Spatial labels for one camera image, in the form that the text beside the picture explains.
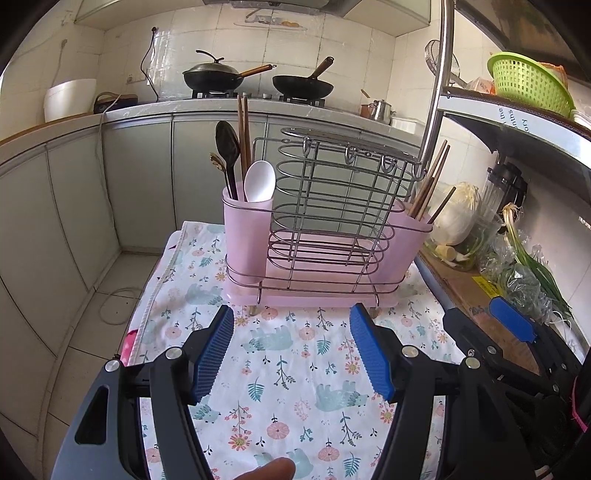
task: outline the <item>power cord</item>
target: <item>power cord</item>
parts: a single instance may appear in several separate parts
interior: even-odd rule
[[[115,96],[115,94],[112,93],[112,92],[102,92],[102,93],[100,93],[100,94],[98,94],[96,96],[96,99],[98,99],[99,97],[103,96],[106,93],[108,93],[108,94],[110,94],[112,96]],[[102,138],[103,138],[102,128],[103,128],[103,122],[105,120],[105,114],[111,109],[111,107],[114,106],[114,104],[116,104],[116,102],[117,102],[117,100],[119,100],[119,98],[121,98],[121,94],[119,94],[117,96],[117,98],[105,109],[105,111],[101,113],[100,120],[99,120],[99,132],[97,134],[96,144],[95,144],[95,158],[96,158],[97,164],[99,165],[99,169],[100,169],[100,173],[101,173],[101,175],[100,175],[100,184],[103,187],[103,194],[105,196],[105,200],[107,202],[107,205],[109,205],[109,216],[111,217],[111,224],[112,224],[114,230],[115,230],[115,217],[113,215],[113,205],[111,204],[111,201],[109,200],[109,193],[107,191],[106,171],[105,171],[105,159],[102,158],[102,160],[101,160],[102,155],[99,156],[99,146],[101,145],[101,141],[102,141]],[[124,323],[126,323],[126,322],[129,321],[129,319],[124,319],[123,321],[117,322],[117,323],[107,322],[107,320],[105,320],[105,317],[103,317],[103,314],[102,314],[103,307],[105,306],[105,304],[107,303],[107,301],[109,300],[109,298],[111,298],[113,295],[116,295],[116,294],[118,294],[119,292],[122,292],[122,291],[131,291],[131,292],[137,291],[140,294],[142,293],[142,289],[141,288],[137,288],[137,287],[123,287],[123,288],[118,288],[117,290],[114,290],[111,293],[109,293],[107,295],[107,298],[103,301],[102,304],[100,304],[100,307],[99,307],[99,320],[101,322],[106,323],[107,325],[123,325]]]
[[[64,38],[64,40],[61,41],[60,44],[60,56],[57,58],[57,68],[56,68],[56,74],[53,76],[53,80],[51,81],[51,86],[55,86],[56,84],[56,80],[57,80],[57,74],[60,73],[60,68],[61,68],[61,57],[64,54],[64,48],[66,46],[66,43],[68,43],[68,39]]]
[[[150,78],[148,73],[144,70],[144,62],[145,62],[146,58],[148,57],[148,53],[150,53],[150,50],[152,50],[152,47],[154,46],[154,39],[156,37],[157,31],[158,31],[158,28],[152,27],[152,40],[150,41],[150,46],[148,47],[148,51],[146,52],[146,55],[144,55],[144,58],[142,59],[142,63],[139,64],[139,69],[142,71],[142,73],[144,74],[144,76],[148,80],[148,83],[152,87],[152,91],[154,92],[154,95],[156,96],[156,103],[158,103],[158,101],[160,100],[160,96],[158,95],[156,88],[154,88],[154,84],[152,83],[152,79]]]
[[[105,299],[105,301],[103,303],[100,304],[99,307],[99,318],[100,321],[103,323],[106,323],[107,325],[123,325],[124,323],[127,323],[129,321],[129,318],[124,318],[123,321],[121,322],[117,322],[117,323],[112,323],[112,322],[107,322],[105,320],[105,317],[103,317],[103,307],[105,306],[105,303],[107,303],[107,301],[109,300],[109,298],[111,298],[113,295],[122,292],[122,291],[138,291],[139,293],[142,293],[142,289],[141,288],[137,288],[137,287],[124,287],[124,288],[118,288],[117,290],[112,291],[111,293],[109,293],[107,295],[107,298]]]

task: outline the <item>pink utensil holder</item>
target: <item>pink utensil holder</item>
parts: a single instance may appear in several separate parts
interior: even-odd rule
[[[223,220],[226,228],[229,275],[238,283],[259,283],[267,273],[273,199],[244,202],[242,182],[236,182],[239,200],[223,189]]]
[[[389,246],[384,251],[383,257],[378,263],[376,271],[370,275],[370,279],[376,285],[376,289],[391,290],[392,285],[404,280],[414,257],[417,256],[423,242],[433,230],[433,225],[428,224],[428,216],[423,216],[422,221],[409,217],[406,212],[393,211],[388,214],[387,224],[384,227],[385,237],[394,237],[389,240]],[[386,241],[381,241],[385,248]]]

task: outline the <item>finger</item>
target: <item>finger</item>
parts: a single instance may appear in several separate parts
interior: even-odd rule
[[[243,473],[235,480],[292,480],[296,465],[289,458],[276,458],[265,466]]]

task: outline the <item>wooden handle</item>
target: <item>wooden handle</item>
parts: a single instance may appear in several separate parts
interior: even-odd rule
[[[246,150],[246,169],[248,170],[252,165],[252,152],[251,152],[251,126],[248,121],[248,97],[244,96],[244,149]]]
[[[240,170],[242,172],[242,188],[246,178],[246,149],[244,141],[244,117],[242,116],[242,96],[238,95],[238,143],[240,144]]]
[[[437,153],[437,158],[435,159],[435,161],[431,162],[431,165],[429,166],[429,171],[427,172],[427,175],[425,175],[425,178],[423,180],[423,184],[421,185],[421,188],[419,189],[417,195],[414,198],[413,206],[408,212],[408,215],[413,218],[417,217],[418,211],[423,206],[423,199],[425,198],[425,195],[428,193],[429,188],[431,188],[431,180],[433,179],[433,173],[435,172],[435,168],[439,164],[439,160],[441,160],[441,156],[443,155],[443,151],[445,150],[446,146],[447,140],[444,140],[441,144],[441,148],[439,149],[439,153]]]
[[[312,73],[312,75],[310,75],[308,78],[311,78],[311,79],[318,78],[320,76],[320,74],[324,73],[326,71],[326,69],[328,69],[328,67],[330,67],[334,62],[335,62],[335,59],[333,57],[326,57],[322,61],[322,63],[316,67],[316,70],[314,70],[314,73]]]
[[[439,214],[441,213],[441,211],[443,210],[445,205],[447,205],[447,202],[449,202],[449,199],[452,198],[453,192],[455,192],[455,191],[456,191],[456,188],[452,187],[452,189],[447,194],[447,197],[445,197],[443,199],[443,201],[441,202],[439,207],[437,207],[437,210],[435,210],[435,213],[433,214],[433,216],[429,219],[429,221],[427,223],[433,223],[437,219],[437,217],[439,216]]]
[[[267,65],[261,65],[260,67],[256,67],[254,69],[239,73],[238,77],[245,78],[245,77],[249,77],[251,75],[256,75],[257,73],[268,72],[269,70],[272,70],[275,67],[277,67],[277,65],[271,65],[270,63],[268,63]]]
[[[418,211],[416,219],[419,222],[423,218],[425,210],[427,210],[427,206],[429,205],[429,202],[431,201],[431,197],[433,196],[433,192],[435,191],[435,185],[437,185],[437,182],[439,180],[439,175],[441,175],[441,171],[443,170],[443,166],[445,165],[445,160],[447,159],[447,154],[449,153],[449,147],[450,146],[448,145],[445,149],[445,152],[443,153],[443,157],[441,158],[441,162],[439,162],[439,165],[437,166],[437,172],[435,173],[435,176],[433,177],[433,182],[431,184],[431,187],[429,188],[429,192],[427,193],[427,196],[425,197],[425,200],[423,201],[423,205],[422,205],[421,209]]]

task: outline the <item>wire rack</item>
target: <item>wire rack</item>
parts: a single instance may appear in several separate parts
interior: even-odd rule
[[[282,291],[275,296],[372,295],[379,304],[379,295],[394,292],[402,280],[373,276],[400,234],[387,220],[392,212],[404,212],[418,160],[387,145],[330,132],[292,127],[281,132],[284,138],[254,141],[255,148],[259,142],[265,149],[278,144],[281,154],[266,275],[256,285],[246,284],[240,278],[248,272],[228,261],[229,279],[257,290],[257,303],[264,293]]]

